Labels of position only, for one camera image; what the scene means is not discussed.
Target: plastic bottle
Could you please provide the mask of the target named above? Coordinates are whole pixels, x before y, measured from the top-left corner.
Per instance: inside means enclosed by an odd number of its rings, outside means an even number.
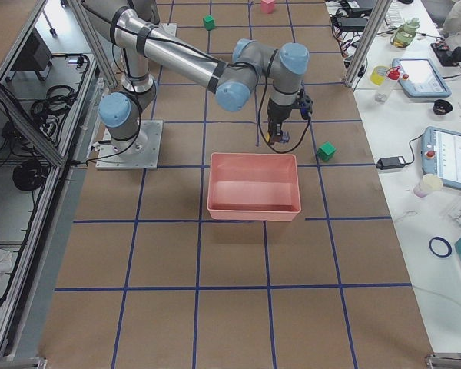
[[[391,95],[391,91],[394,89],[394,86],[396,86],[400,76],[401,74],[399,66],[388,69],[383,83],[381,83],[381,86],[379,86],[376,94],[374,95],[374,99],[377,102],[385,102]]]
[[[410,19],[404,25],[401,25],[394,34],[393,45],[397,48],[405,48],[416,36],[416,30],[420,27],[418,18]]]

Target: tablet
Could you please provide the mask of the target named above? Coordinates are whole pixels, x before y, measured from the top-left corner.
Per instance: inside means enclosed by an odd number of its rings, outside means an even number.
[[[447,98],[447,87],[436,66],[427,58],[395,58],[393,67],[400,66],[408,79],[400,79],[405,93],[411,98]]]
[[[433,173],[461,189],[461,133],[428,127],[422,137],[423,173]]]

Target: yellow object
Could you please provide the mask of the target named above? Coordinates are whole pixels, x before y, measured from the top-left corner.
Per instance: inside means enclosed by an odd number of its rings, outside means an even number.
[[[370,75],[371,82],[375,85],[381,86],[381,83],[383,83],[389,68],[390,67],[386,67],[385,65],[376,66]]]

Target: blue joint cap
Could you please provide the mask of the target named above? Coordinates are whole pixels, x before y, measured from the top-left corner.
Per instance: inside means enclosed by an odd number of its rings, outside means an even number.
[[[285,68],[292,73],[303,75],[306,72],[309,50],[304,45],[288,42],[280,49],[279,56]]]
[[[239,57],[241,52],[243,52],[244,48],[248,46],[251,42],[254,42],[253,40],[248,40],[247,38],[242,38],[239,40],[236,44],[236,47],[234,48],[234,51],[232,52],[232,62],[235,63]]]
[[[217,88],[217,103],[227,111],[240,111],[251,96],[250,89],[241,82],[225,82]]]
[[[131,113],[130,99],[120,92],[106,95],[99,103],[99,115],[109,128],[123,125]]]

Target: green cube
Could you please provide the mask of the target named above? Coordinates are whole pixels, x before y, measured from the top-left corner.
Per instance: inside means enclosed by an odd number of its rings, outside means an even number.
[[[207,31],[211,31],[215,28],[215,19],[211,15],[203,17],[203,26]]]
[[[337,149],[329,142],[325,142],[317,149],[316,155],[323,161],[328,161],[333,157]]]

